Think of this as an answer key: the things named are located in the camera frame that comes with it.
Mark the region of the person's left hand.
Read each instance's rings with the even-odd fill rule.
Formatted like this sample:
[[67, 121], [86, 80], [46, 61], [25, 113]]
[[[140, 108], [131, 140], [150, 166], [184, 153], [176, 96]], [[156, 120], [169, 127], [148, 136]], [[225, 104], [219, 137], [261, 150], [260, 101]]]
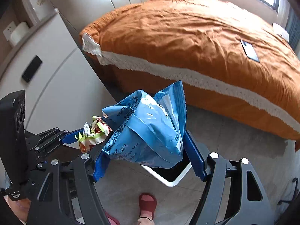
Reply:
[[29, 214], [29, 209], [31, 206], [31, 201], [27, 198], [18, 200], [18, 201], [12, 201], [8, 196], [4, 196], [7, 204], [12, 209], [14, 214], [18, 217], [18, 219], [23, 223], [27, 223], [27, 218]]

